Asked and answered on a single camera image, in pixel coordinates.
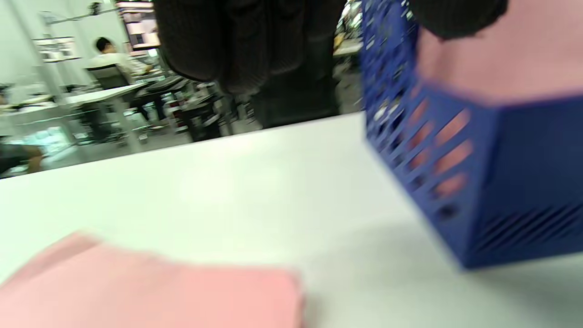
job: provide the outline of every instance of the person's arm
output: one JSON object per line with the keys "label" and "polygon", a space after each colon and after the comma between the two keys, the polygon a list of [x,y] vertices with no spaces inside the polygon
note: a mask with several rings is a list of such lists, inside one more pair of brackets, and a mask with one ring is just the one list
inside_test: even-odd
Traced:
{"label": "person's arm", "polygon": [[123,65],[125,69],[132,75],[142,75],[152,70],[151,65],[146,65],[139,60],[130,57],[129,55],[120,54],[120,59],[121,65]]}

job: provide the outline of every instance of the pink folder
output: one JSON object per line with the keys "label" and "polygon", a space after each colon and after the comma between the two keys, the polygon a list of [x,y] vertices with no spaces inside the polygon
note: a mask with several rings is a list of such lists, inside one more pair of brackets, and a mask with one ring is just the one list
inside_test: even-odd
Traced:
{"label": "pink folder", "polygon": [[202,267],[73,235],[0,288],[2,328],[300,328],[283,270]]}

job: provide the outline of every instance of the white table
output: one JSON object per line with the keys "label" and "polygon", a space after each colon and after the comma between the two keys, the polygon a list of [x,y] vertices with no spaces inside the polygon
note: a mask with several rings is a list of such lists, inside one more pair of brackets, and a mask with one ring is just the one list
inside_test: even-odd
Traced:
{"label": "white table", "polygon": [[1,180],[0,281],[83,230],[298,270],[310,328],[581,327],[583,256],[461,272],[363,125],[352,114]]}
{"label": "white table", "polygon": [[143,83],[137,83],[129,86],[122,86],[120,88],[102,90],[97,92],[85,93],[82,95],[67,97],[66,101],[72,106],[80,106],[83,104],[91,104],[98,102],[110,102],[115,110],[116,117],[128,136],[128,145],[132,152],[142,151],[142,146],[138,140],[138,136],[134,133],[131,123],[124,115],[124,111],[128,105],[124,103],[122,97],[136,89],[142,88]]}
{"label": "white table", "polygon": [[362,41],[345,40],[340,47],[334,51],[334,57],[356,55],[363,46],[364,43]]}

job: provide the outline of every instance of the computer monitor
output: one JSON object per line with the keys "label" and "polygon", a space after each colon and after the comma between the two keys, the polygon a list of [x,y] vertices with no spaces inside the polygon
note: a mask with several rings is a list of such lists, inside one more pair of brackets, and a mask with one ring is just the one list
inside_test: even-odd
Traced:
{"label": "computer monitor", "polygon": [[35,39],[34,43],[44,62],[60,62],[80,58],[73,37]]}
{"label": "computer monitor", "polygon": [[160,47],[158,24],[154,15],[154,4],[143,1],[118,1],[115,3],[124,21],[132,51]]}

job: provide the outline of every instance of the man's black hair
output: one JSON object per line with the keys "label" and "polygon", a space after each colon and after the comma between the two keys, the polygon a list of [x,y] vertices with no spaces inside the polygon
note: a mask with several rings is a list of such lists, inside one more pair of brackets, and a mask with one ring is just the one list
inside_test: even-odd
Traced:
{"label": "man's black hair", "polygon": [[95,47],[97,48],[97,50],[99,50],[100,53],[102,53],[103,50],[105,50],[107,45],[109,44],[111,44],[111,41],[107,40],[104,37],[101,37],[97,39],[97,42],[95,42]]}

